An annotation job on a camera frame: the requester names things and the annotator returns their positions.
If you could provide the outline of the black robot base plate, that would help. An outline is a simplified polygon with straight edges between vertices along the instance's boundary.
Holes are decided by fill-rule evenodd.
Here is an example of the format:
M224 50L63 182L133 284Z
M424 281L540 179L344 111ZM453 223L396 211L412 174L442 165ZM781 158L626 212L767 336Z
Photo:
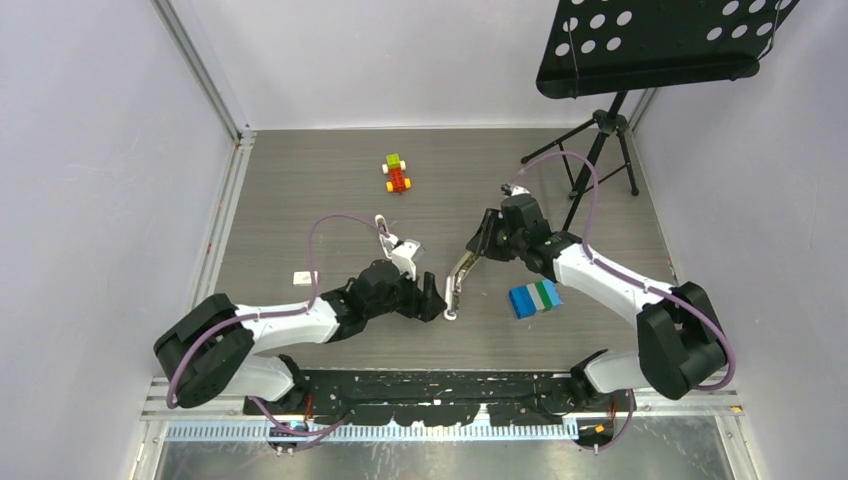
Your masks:
M485 370L339 370L297 367L294 386L279 400L251 394L243 411L298 415L319 425L466 426L485 413L493 426L554 425L569 414L598 414L611 421L626 413L619 391L590 392L567 373Z

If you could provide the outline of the white staple box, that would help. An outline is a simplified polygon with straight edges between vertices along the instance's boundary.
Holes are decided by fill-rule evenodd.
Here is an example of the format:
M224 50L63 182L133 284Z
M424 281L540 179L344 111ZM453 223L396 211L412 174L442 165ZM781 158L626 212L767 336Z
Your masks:
M295 271L292 275L292 284L294 286L307 286L316 284L319 281L319 273L314 270L310 271Z

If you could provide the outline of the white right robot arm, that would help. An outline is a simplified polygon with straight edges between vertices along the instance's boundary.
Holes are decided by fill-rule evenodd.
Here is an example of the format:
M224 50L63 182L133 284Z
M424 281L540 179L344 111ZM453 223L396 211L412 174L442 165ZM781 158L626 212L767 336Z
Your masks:
M494 261L519 259L529 271L588 295L635 329L635 350L602 350L570 369L572 400L584 410L598 409L613 392L646 387L678 400L692 390L709 389L707 379L721 368L735 367L702 287L639 276L584 239L553 231L528 193L508 196L499 208L488 209L466 249Z

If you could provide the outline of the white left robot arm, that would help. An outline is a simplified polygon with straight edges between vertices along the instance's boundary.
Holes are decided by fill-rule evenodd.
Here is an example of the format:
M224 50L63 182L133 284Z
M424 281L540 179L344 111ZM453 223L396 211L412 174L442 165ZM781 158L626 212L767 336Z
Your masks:
M313 301L255 307L213 294L154 343L169 380L166 404L190 409L224 394L255 397L284 414L296 413L305 405L307 389L294 362L270 351L346 340L387 314L430 322L446 307L433 273L415 280L387 260L373 262Z

